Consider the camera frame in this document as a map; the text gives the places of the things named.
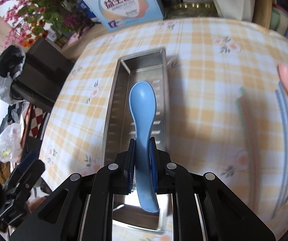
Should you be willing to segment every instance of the tablecloth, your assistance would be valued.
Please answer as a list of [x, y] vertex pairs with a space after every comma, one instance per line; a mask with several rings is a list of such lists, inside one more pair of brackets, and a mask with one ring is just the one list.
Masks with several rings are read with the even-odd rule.
[[[119, 57], [165, 47], [173, 162], [190, 172], [212, 171], [249, 204], [252, 160], [236, 99], [249, 98], [259, 145], [258, 202], [254, 212], [279, 239], [288, 229], [288, 199], [281, 202], [285, 154], [281, 112], [275, 95], [277, 65], [288, 67], [288, 40], [258, 25], [220, 18], [156, 21], [90, 42], [69, 74], [52, 110], [40, 158], [52, 189], [71, 173], [103, 166], [102, 139]], [[164, 236], [170, 240], [172, 227]], [[138, 240], [138, 232], [114, 226], [114, 240]]]

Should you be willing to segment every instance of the silver screw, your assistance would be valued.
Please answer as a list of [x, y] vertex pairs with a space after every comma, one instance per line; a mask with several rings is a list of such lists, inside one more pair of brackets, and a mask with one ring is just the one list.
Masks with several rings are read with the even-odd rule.
[[70, 177], [70, 180], [71, 181], [76, 181], [76, 180], [79, 180], [80, 178], [80, 175], [79, 174], [72, 174], [71, 177]]
[[115, 170], [118, 169], [118, 165], [116, 163], [112, 163], [108, 165], [109, 170]]
[[170, 162], [166, 165], [168, 169], [176, 169], [177, 165], [173, 162]]
[[215, 175], [213, 173], [206, 173], [205, 174], [205, 178], [207, 180], [214, 180], [215, 179]]

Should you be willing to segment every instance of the light blue box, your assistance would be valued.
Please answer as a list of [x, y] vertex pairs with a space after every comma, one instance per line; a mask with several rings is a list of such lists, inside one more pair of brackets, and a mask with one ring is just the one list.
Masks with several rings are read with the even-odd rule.
[[109, 31], [164, 18], [161, 0], [83, 0]]

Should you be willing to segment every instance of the metal tray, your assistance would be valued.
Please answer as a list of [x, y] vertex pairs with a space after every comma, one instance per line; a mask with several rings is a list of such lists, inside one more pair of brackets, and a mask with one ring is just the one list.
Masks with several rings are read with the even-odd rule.
[[[118, 60], [108, 103], [103, 135], [104, 165], [115, 160], [117, 153], [128, 149], [129, 141], [135, 138], [135, 126], [129, 109], [129, 92], [139, 81], [147, 81], [156, 96], [156, 117], [151, 136], [156, 146], [167, 151], [169, 90], [164, 48], [148, 50]], [[161, 234], [166, 228], [169, 195], [158, 195], [160, 211], [147, 213], [140, 209], [136, 184], [128, 196], [114, 195], [113, 224], [130, 229]]]

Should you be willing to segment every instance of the checkered tablecloth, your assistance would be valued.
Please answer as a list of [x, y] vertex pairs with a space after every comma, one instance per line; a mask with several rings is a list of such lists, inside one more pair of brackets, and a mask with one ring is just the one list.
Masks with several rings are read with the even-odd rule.
[[[178, 61], [168, 70], [172, 161], [200, 175], [214, 172], [249, 204], [252, 157], [235, 103], [244, 87], [259, 144], [254, 210], [280, 238], [288, 229], [288, 200], [278, 202], [285, 175], [275, 90], [278, 63], [288, 66], [288, 40], [255, 24], [219, 18], [157, 21], [89, 43], [51, 113], [40, 155], [46, 164], [43, 178], [55, 189], [71, 173], [87, 175], [103, 165], [103, 130], [117, 60], [157, 47], [166, 48], [168, 60]], [[114, 231], [116, 240], [123, 235], [135, 240], [117, 227]]]

